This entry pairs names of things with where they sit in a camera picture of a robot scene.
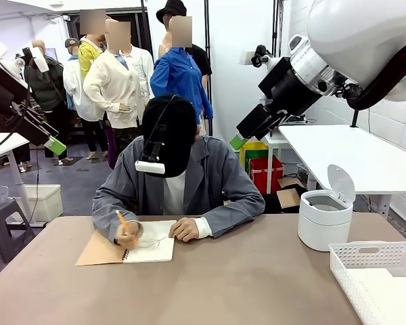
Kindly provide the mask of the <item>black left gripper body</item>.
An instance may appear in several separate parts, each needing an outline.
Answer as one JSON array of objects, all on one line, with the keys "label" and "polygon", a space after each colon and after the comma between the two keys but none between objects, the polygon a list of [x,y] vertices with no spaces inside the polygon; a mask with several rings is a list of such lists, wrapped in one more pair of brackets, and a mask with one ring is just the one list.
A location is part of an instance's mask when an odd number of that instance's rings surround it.
[{"label": "black left gripper body", "polygon": [[27,84],[18,81],[0,66],[0,116],[11,118],[15,115],[12,104],[21,104],[29,93]]}]

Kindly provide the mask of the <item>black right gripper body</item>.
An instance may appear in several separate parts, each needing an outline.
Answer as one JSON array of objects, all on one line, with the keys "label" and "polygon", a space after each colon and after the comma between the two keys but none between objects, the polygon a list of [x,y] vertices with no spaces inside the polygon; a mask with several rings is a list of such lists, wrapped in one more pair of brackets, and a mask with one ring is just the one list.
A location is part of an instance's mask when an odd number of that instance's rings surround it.
[{"label": "black right gripper body", "polygon": [[271,100],[265,106],[266,111],[271,116],[281,111],[285,111],[287,115],[301,115],[322,95],[303,84],[295,75],[289,58],[277,59],[275,66],[258,84],[258,88]]}]

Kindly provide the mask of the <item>person's left hand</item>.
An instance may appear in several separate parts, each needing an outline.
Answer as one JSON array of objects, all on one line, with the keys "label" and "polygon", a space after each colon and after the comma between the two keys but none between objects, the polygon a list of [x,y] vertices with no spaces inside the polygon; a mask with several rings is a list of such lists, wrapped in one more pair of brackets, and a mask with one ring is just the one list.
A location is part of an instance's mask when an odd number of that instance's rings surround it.
[{"label": "person's left hand", "polygon": [[196,221],[189,217],[181,218],[171,226],[168,236],[183,242],[198,239],[199,230]]}]

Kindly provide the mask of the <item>person's right hand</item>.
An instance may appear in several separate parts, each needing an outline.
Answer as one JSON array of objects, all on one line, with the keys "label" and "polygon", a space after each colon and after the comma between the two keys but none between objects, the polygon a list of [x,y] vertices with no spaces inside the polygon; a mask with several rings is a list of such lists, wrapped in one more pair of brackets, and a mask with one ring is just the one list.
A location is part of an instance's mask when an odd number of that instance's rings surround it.
[{"label": "person's right hand", "polygon": [[124,249],[133,250],[137,247],[137,240],[142,236],[142,225],[137,221],[126,222],[120,225],[116,231],[115,243]]}]

